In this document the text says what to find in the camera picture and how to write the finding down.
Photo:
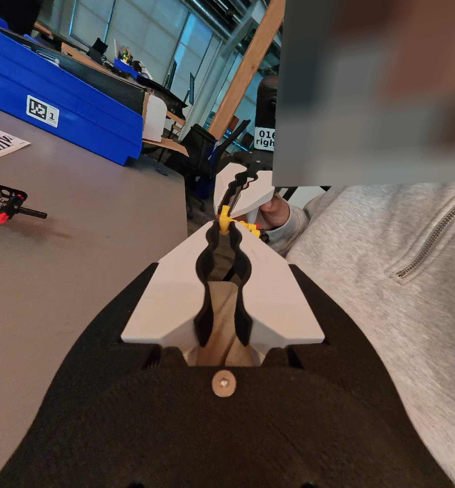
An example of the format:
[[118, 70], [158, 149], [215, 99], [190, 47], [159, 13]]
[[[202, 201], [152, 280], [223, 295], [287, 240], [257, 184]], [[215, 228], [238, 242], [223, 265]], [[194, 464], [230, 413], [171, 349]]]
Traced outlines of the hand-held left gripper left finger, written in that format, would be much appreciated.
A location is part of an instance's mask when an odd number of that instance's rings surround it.
[[210, 221], [156, 263], [123, 342], [176, 347], [187, 364], [196, 363], [213, 330], [208, 278], [218, 238], [219, 222]]

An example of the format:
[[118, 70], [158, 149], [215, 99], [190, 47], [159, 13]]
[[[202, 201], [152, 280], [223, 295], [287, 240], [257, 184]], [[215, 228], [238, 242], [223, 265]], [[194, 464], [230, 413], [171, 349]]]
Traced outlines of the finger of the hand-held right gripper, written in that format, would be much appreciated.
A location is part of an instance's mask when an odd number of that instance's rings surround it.
[[242, 193], [249, 187], [249, 169], [240, 163], [230, 162], [216, 176], [213, 208], [214, 214], [220, 215], [223, 206], [230, 208], [230, 214], [248, 214], [246, 203], [242, 202]]
[[269, 202], [275, 193], [273, 172], [258, 170], [254, 176], [247, 173], [241, 173], [242, 179], [230, 204], [230, 217], [255, 224], [260, 206]]

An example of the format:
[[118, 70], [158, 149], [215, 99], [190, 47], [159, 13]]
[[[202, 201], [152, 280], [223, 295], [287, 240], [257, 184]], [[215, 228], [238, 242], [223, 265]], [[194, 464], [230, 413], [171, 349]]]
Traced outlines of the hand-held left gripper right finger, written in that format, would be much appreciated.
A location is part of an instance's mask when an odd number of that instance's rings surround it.
[[288, 262], [240, 222], [229, 225], [235, 273], [241, 283], [235, 330], [256, 359], [273, 348], [320, 344], [325, 335]]

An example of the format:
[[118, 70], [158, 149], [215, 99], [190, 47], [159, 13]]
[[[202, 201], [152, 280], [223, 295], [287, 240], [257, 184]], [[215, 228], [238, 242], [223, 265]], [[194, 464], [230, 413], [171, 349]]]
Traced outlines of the yellow lego assembly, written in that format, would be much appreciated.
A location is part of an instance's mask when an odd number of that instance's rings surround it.
[[242, 225], [244, 228], [246, 228], [249, 232], [251, 232], [257, 238], [261, 238], [262, 230], [261, 230], [259, 225], [255, 224], [255, 223], [248, 223], [245, 221], [239, 221], [236, 219], [231, 219], [231, 222], [238, 223], [238, 224]]

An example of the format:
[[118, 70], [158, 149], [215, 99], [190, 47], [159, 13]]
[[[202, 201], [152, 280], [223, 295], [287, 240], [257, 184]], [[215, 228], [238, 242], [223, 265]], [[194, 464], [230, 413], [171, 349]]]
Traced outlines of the person's right forearm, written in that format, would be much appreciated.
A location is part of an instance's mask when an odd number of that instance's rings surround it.
[[324, 196], [325, 194], [321, 194], [313, 198], [303, 208], [298, 208], [283, 198], [277, 197], [282, 202], [282, 206], [286, 208], [288, 214], [286, 221], [282, 225], [267, 230], [268, 246], [277, 254], [285, 257], [295, 245], [297, 239], [307, 229], [313, 211]]

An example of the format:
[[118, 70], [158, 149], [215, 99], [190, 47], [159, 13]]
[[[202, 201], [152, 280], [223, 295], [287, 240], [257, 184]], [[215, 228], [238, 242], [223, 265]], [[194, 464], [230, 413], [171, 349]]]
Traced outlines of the black lego model with spring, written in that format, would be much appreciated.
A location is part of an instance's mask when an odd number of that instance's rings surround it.
[[23, 204], [27, 201], [28, 194], [22, 190], [0, 185], [0, 225], [3, 225], [22, 214], [38, 219], [47, 219], [47, 213], [26, 208]]

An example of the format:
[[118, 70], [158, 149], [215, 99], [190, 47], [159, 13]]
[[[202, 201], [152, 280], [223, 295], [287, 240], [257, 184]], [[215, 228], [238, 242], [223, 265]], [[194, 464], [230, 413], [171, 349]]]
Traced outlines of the person's right hand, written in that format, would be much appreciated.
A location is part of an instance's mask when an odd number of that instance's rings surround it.
[[255, 223], [265, 231], [283, 226], [290, 216], [290, 207], [278, 193], [259, 207]]

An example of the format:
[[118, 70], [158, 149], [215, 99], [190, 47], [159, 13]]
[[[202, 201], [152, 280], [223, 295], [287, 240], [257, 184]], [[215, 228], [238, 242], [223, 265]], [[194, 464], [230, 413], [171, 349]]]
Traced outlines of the black office chair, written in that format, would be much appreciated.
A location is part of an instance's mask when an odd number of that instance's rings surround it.
[[250, 122], [250, 119], [243, 120], [224, 142], [215, 139], [199, 124], [194, 124], [180, 143], [187, 150], [188, 155], [171, 152], [164, 162], [167, 168], [181, 174], [184, 179], [188, 219], [193, 217], [192, 200], [200, 203], [201, 211], [206, 210], [206, 199], [215, 182], [218, 162], [225, 150]]

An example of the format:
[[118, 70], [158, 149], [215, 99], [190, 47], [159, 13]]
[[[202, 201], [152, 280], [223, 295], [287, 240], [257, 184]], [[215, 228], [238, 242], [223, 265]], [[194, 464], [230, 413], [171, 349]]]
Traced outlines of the wooden beam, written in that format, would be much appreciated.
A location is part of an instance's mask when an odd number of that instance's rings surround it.
[[209, 133], [222, 140], [249, 84], [272, 44], [285, 15], [285, 1], [270, 1], [243, 59], [209, 126]]

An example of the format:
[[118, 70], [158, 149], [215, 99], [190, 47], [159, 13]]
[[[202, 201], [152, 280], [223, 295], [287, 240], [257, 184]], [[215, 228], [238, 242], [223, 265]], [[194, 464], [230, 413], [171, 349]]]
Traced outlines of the person's beige pants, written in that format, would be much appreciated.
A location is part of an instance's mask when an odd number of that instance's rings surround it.
[[209, 282], [213, 328], [204, 347], [199, 347], [197, 367], [259, 367], [259, 357], [238, 339], [234, 315], [238, 286], [231, 282]]

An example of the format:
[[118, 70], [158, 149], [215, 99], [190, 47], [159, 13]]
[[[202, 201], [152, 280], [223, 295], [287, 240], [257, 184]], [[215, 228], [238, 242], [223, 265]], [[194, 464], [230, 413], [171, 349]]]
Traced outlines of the person's grey sweatshirt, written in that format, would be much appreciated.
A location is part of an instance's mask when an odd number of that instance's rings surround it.
[[332, 187], [287, 260], [365, 333], [455, 484], [455, 182]]

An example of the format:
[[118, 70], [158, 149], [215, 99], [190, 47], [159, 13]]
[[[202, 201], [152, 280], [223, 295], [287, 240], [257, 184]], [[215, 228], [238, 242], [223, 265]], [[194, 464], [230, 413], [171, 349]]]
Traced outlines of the cluttered background desk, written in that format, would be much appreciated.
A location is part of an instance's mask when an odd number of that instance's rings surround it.
[[147, 93], [155, 95], [165, 102], [167, 117], [178, 125], [185, 126], [183, 110], [186, 103], [161, 84], [140, 75], [134, 79], [133, 75], [118, 68], [95, 62], [82, 49], [69, 44], [46, 25], [35, 22], [33, 28], [35, 36], [30, 42], [31, 48], [37, 54], [49, 56], [61, 69], [136, 113], [142, 112]]

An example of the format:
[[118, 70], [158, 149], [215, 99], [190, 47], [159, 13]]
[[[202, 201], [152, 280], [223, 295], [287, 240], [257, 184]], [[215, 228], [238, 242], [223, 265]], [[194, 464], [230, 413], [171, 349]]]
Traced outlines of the blue plastic bin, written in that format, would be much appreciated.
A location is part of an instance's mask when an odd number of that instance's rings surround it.
[[0, 22], [0, 111], [121, 166], [142, 150], [142, 116], [64, 69], [71, 60]]

